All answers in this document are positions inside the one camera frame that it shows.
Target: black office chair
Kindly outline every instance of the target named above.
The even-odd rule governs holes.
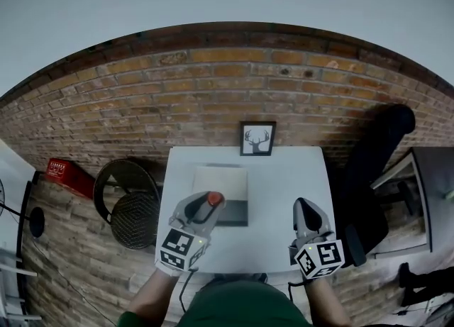
[[[378,197],[379,203],[383,205],[403,201],[410,216],[417,214],[419,205],[414,199],[409,185],[405,181],[399,181],[397,183],[397,190],[398,192],[396,193],[379,196]]]
[[[391,106],[379,114],[341,171],[333,190],[333,205],[336,233],[345,254],[343,267],[364,264],[366,254],[388,234],[387,220],[370,184],[382,174],[404,135],[415,125],[408,106]]]

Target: person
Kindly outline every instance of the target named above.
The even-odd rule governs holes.
[[[399,286],[405,288],[403,307],[429,301],[443,293],[454,292],[454,267],[416,275],[410,272],[409,263],[405,262],[399,268]],[[424,289],[415,292],[415,288]]]
[[[117,327],[161,326],[178,274],[161,262],[133,298]],[[310,324],[287,296],[265,278],[216,278],[194,297],[179,327],[300,326]],[[326,278],[305,285],[316,327],[350,327],[351,322]]]

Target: picture frame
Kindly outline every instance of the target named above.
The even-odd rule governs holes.
[[[270,156],[275,133],[275,121],[241,121],[240,155]]]

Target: round stool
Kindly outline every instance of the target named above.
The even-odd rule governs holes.
[[[114,238],[130,249],[146,248],[156,241],[159,205],[145,192],[121,197],[111,215]]]
[[[30,212],[30,232],[35,238],[39,238],[44,232],[44,211],[40,207],[35,207]]]
[[[112,212],[104,203],[105,186],[120,187],[126,193]],[[160,195],[155,180],[136,161],[114,160],[105,165],[95,180],[93,201],[121,245],[141,249],[156,242]]]

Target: red toolbox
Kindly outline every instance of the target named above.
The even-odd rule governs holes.
[[[69,160],[51,158],[45,177],[51,182],[61,184],[77,196],[93,199],[94,178]]]

